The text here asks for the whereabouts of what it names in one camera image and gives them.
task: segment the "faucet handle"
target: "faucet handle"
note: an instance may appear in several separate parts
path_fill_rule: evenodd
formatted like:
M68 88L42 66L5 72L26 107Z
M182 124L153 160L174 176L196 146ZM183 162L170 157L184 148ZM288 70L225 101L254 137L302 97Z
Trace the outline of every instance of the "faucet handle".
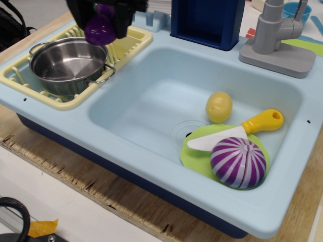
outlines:
M299 22L302 19L308 0L299 0L294 19Z

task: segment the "toy faucet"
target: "toy faucet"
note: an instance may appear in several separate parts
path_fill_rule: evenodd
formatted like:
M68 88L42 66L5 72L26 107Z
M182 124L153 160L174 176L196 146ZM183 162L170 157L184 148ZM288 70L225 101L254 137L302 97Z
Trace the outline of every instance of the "toy faucet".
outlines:
M307 49L281 43L284 39L296 39L303 31L302 15L307 0L300 0L294 18L282 18L284 0L266 0L259 16L254 38L241 48L242 62L304 78L311 70L316 54Z

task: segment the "yellow egg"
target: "yellow egg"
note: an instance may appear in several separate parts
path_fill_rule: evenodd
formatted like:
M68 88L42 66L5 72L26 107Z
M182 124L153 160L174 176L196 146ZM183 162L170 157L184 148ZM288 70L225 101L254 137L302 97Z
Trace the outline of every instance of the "yellow egg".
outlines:
M208 98L205 110L212 122L222 123L231 115L232 99L226 92L215 92Z

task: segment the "dark blue sink base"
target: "dark blue sink base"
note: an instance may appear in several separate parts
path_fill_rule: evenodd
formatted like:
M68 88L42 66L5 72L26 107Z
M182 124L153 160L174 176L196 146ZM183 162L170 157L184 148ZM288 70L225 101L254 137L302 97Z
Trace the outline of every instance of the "dark blue sink base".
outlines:
M93 152L65 139L64 137L40 126L39 124L21 116L19 114L18 118L22 124L39 134L63 145L64 147L74 151L75 153L93 161L94 163L102 166L103 168L115 173L118 176L130 181L131 183L145 189L146 191L160 197L161 199L173 204L174 206L182 209L183 211L191 214L192 216L202 220L203 222L211 225L212 227L220 230L221 232L233 237L233 238L244 238L248 235L247 232L231 225L230 223L210 214L209 212L197 207L194 204L189 203L188 201L178 197L177 195L168 192L167 190L143 179L142 177L137 176L136 174L131 173L128 170L123 169L122 167L94 154Z

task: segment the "black cable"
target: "black cable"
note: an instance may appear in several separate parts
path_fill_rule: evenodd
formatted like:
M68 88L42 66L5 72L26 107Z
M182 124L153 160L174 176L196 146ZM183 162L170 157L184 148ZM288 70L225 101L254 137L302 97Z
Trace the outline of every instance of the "black cable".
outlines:
M0 198L0 207L14 208L21 214L23 219L23 228L17 242L25 242L30 227L30 215L27 208L18 200L7 197Z

